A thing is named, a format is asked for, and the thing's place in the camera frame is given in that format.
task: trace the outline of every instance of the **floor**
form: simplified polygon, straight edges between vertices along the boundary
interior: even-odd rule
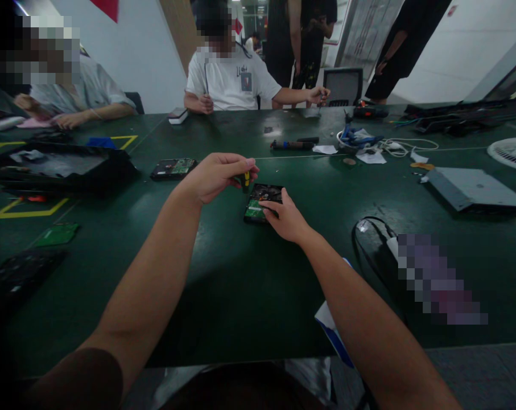
[[[428,350],[428,356],[464,409],[516,410],[516,345]],[[364,393],[356,370],[332,358],[337,408],[355,409]],[[148,410],[164,369],[146,369],[123,410]]]
[[[316,84],[317,85],[324,84],[324,68],[320,69],[319,77],[316,80]],[[364,80],[364,84],[363,84],[363,87],[362,87],[362,96],[366,95],[366,90],[367,89],[368,89],[368,81]],[[396,94],[391,94],[389,96],[389,99],[388,99],[387,103],[388,104],[410,104],[411,101],[405,100],[405,99],[401,98],[400,96],[398,96]],[[296,107],[297,108],[305,108],[305,103],[304,102],[300,102]],[[271,107],[271,100],[262,100],[262,102],[261,102],[261,109],[271,109],[271,108],[272,108]]]

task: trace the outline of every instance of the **white t-shirt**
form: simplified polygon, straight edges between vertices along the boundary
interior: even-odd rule
[[[240,44],[229,58],[220,58],[209,47],[201,47],[189,62],[187,92],[200,97],[210,94],[214,109],[257,109],[256,97],[272,100],[282,88],[253,51],[248,58]]]
[[[250,37],[246,43],[245,43],[245,47],[246,49],[249,51],[249,52],[252,52],[254,51],[254,41],[252,40],[252,37]]]

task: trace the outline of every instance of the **green table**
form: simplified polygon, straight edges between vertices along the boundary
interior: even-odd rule
[[[390,119],[396,119],[403,107],[390,110]],[[306,118],[306,112],[218,112],[190,116],[181,126],[171,126],[165,115],[139,116],[79,130],[78,144],[89,137],[139,135],[126,149],[142,175],[108,199],[70,200],[48,217],[0,219],[0,262],[31,245],[54,222],[82,225],[65,246],[69,256],[61,267],[7,326],[21,373],[43,374],[96,326],[176,186],[149,179],[156,162],[180,157],[201,160],[213,151],[255,157],[261,168],[258,181],[286,186],[309,224],[350,261],[355,258],[350,230],[366,215],[385,219],[398,233],[438,235],[457,277],[464,279],[465,288],[473,290],[481,310],[489,314],[489,324],[435,325],[430,315],[418,313],[413,295],[406,294],[405,303],[398,306],[425,348],[516,342],[516,218],[455,214],[431,187],[418,184],[409,158],[387,155],[387,164],[359,161],[350,168],[342,162],[343,155],[271,151],[273,139],[319,136],[321,144],[333,144],[331,133],[344,126],[342,109],[322,109],[320,118]],[[409,128],[393,129],[386,122],[354,125],[374,135],[418,137]],[[264,134],[265,127],[273,132]],[[17,130],[0,140],[25,136],[28,132]],[[507,125],[460,139],[434,134],[428,138],[440,150],[421,154],[436,166],[484,169],[516,191],[516,170],[485,151],[492,142],[510,137],[516,137],[516,129]],[[8,197],[0,193],[0,208],[8,204]],[[204,208],[186,289],[149,366],[333,354],[313,318],[324,296],[305,255],[270,227],[245,224],[245,204],[241,191],[228,189]],[[362,239],[370,251],[379,243],[368,235]],[[361,274],[392,304],[365,265]]]

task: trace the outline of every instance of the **hand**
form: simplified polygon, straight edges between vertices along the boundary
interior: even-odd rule
[[[306,91],[308,92],[306,100],[318,106],[326,105],[326,99],[330,96],[330,90],[324,87],[314,87]]]
[[[385,69],[386,66],[387,66],[387,62],[386,61],[383,61],[381,64],[379,64],[375,68],[375,75],[382,75],[383,74],[383,70]]]
[[[203,94],[199,97],[199,105],[201,106],[201,112],[203,114],[209,115],[214,112],[214,104],[212,103],[212,98],[208,94]]]
[[[63,114],[56,119],[62,129],[74,129],[75,127],[89,121],[89,112],[82,111],[75,114]]]
[[[239,154],[210,154],[179,183],[177,189],[208,204],[229,185],[240,189],[241,184],[233,177],[248,171],[252,182],[259,172],[254,158]]]
[[[272,201],[260,201],[259,204],[265,208],[263,213],[267,221],[282,238],[300,244],[303,239],[313,232],[313,229],[296,208],[292,198],[288,196],[286,188],[282,188],[281,194],[282,204]],[[279,217],[276,217],[270,210],[279,214]]]
[[[22,108],[26,112],[29,112],[38,121],[46,121],[51,118],[51,116],[47,112],[41,109],[42,106],[40,105],[40,103],[28,94],[17,95],[17,97],[15,97],[15,100],[13,100],[13,103],[17,107]]]
[[[25,111],[35,111],[40,108],[40,103],[34,100],[28,94],[19,94],[13,101],[15,105]]]

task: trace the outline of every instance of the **black plastic case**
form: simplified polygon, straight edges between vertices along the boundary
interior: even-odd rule
[[[246,205],[244,221],[248,223],[266,224],[267,219],[263,211],[258,211],[260,207],[257,202],[260,200],[268,200],[272,202],[282,203],[281,190],[282,186],[254,184],[248,204]]]
[[[150,178],[154,181],[183,179],[196,166],[197,161],[191,158],[163,159],[155,166]]]

